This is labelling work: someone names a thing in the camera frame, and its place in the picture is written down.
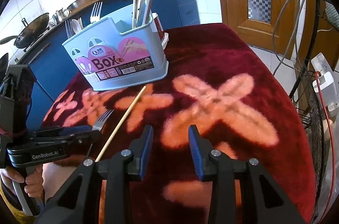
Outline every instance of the barcode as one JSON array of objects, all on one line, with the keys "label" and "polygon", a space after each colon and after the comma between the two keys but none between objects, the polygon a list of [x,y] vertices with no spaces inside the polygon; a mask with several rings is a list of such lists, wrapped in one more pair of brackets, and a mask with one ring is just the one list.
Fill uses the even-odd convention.
[{"label": "barcode", "polygon": [[121,72],[123,74],[132,73],[132,72],[135,72],[135,68],[132,66],[132,67],[129,67],[129,68],[122,69]]}]

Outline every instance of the red cable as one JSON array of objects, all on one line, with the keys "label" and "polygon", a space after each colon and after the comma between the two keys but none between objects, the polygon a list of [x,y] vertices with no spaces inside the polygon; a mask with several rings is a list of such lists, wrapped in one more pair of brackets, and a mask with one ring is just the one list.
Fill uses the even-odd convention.
[{"label": "red cable", "polygon": [[327,114],[326,107],[325,107],[325,104],[324,104],[324,100],[323,100],[323,97],[322,97],[322,93],[321,93],[321,90],[320,90],[319,76],[321,76],[321,73],[319,71],[316,71],[315,75],[316,75],[316,81],[317,81],[317,87],[318,87],[318,91],[319,91],[319,97],[320,97],[321,105],[322,105],[322,108],[324,110],[326,121],[327,121],[327,125],[328,125],[329,136],[331,138],[331,148],[332,148],[332,184],[331,184],[331,190],[329,192],[329,197],[328,197],[328,201],[327,201],[325,210],[324,210],[324,212],[323,212],[323,214],[321,216],[321,219],[320,219],[320,222],[321,222],[323,220],[324,216],[325,216],[325,213],[326,213],[327,208],[329,206],[329,203],[331,201],[331,197],[332,197],[333,190],[334,190],[334,181],[335,181],[335,154],[334,154],[334,140],[333,140],[332,128],[331,128],[331,124],[329,123],[328,114]]}]

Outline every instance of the teapot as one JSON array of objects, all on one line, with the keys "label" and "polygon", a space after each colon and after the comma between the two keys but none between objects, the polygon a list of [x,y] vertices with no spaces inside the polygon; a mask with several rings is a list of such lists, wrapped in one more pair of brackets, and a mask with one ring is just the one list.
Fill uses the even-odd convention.
[{"label": "teapot", "polygon": [[55,12],[55,14],[53,15],[53,20],[55,21],[55,25],[59,24],[60,22],[64,21],[68,15],[70,14],[70,10],[68,9],[60,9],[58,11]]}]

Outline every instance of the red tablecloth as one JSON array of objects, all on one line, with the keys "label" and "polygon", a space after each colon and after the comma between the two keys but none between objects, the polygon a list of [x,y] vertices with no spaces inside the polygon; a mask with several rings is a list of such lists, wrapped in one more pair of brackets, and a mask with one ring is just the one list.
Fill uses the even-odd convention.
[{"label": "red tablecloth", "polygon": [[[181,27],[168,33],[167,77],[147,85],[103,158],[127,148],[146,124],[153,126],[147,175],[143,182],[131,185],[134,223],[206,223],[211,184],[195,175],[188,145],[190,124],[196,124],[203,137],[231,158],[258,158],[309,222],[315,201],[312,158],[284,89],[224,24]],[[92,149],[96,158],[140,88],[95,92],[78,73],[47,113],[43,126],[93,125],[107,108],[114,108],[101,141]],[[87,148],[73,153],[84,155]],[[73,156],[59,164],[77,166],[81,160]]]}]

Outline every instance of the human hand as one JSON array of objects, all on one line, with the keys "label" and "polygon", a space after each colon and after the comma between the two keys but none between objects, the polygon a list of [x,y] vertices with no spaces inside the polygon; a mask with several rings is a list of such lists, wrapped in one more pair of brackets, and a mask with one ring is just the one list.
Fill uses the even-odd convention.
[{"label": "human hand", "polygon": [[[7,166],[5,169],[0,169],[1,180],[5,186],[11,190],[15,195],[12,181],[23,183],[25,180],[20,173],[14,168]],[[29,197],[40,197],[43,192],[43,178],[42,178],[42,165],[35,168],[35,172],[26,177],[25,192]]]}]

